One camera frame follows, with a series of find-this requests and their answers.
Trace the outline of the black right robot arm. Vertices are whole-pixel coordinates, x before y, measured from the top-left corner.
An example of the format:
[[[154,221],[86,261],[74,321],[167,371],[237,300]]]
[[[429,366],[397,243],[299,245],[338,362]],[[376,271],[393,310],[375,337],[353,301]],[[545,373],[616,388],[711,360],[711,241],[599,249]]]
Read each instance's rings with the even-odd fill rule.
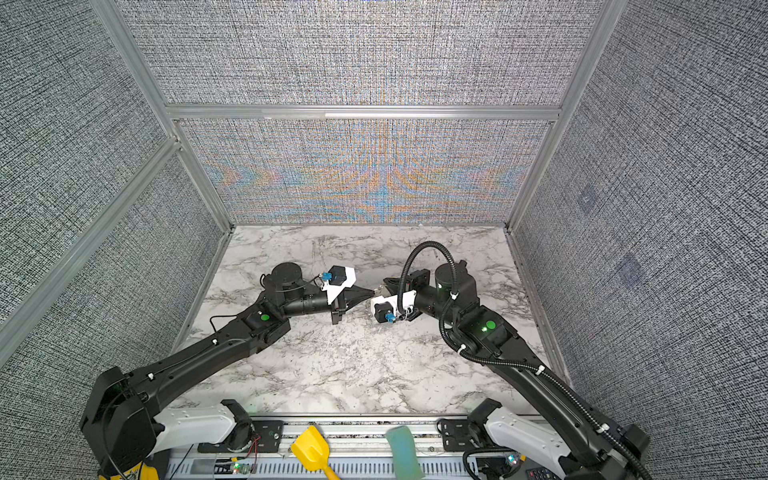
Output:
[[[481,303],[464,261],[407,275],[403,294],[398,283],[386,279],[389,296],[372,300],[378,322],[421,314],[437,319],[452,350],[504,379],[545,421],[525,420],[486,399],[468,417],[482,447],[516,451],[559,479],[650,478],[642,462],[649,435],[600,413],[550,369],[508,321]]]

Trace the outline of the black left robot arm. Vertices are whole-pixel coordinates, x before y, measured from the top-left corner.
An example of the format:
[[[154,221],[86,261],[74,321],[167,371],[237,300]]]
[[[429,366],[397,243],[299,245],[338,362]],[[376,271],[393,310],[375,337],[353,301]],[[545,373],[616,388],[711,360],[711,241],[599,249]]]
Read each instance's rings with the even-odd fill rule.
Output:
[[[289,332],[291,318],[328,312],[338,324],[375,295],[357,285],[353,268],[338,265],[306,280],[298,264],[283,262],[260,284],[255,302],[208,337],[131,372],[112,367],[96,378],[80,429],[100,475],[124,476],[139,466],[170,431],[160,420],[170,403],[225,367],[269,348]]]

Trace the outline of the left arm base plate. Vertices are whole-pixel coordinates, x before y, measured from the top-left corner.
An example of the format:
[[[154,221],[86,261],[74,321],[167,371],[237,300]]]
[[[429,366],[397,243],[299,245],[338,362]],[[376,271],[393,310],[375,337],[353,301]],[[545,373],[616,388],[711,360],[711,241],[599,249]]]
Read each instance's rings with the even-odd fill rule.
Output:
[[[253,441],[256,441],[258,453],[277,453],[282,441],[285,422],[257,419],[252,421],[252,425],[246,443],[241,447],[230,448],[226,442],[220,444],[201,443],[197,446],[197,452],[244,455],[251,448]]]

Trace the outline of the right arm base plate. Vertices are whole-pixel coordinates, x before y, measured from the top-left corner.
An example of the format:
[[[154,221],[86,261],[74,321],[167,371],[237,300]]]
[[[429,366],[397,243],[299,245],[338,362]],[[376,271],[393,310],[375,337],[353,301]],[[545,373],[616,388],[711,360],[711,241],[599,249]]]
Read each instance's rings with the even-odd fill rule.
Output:
[[[464,452],[486,445],[480,427],[466,417],[439,418],[436,428],[446,452]]]

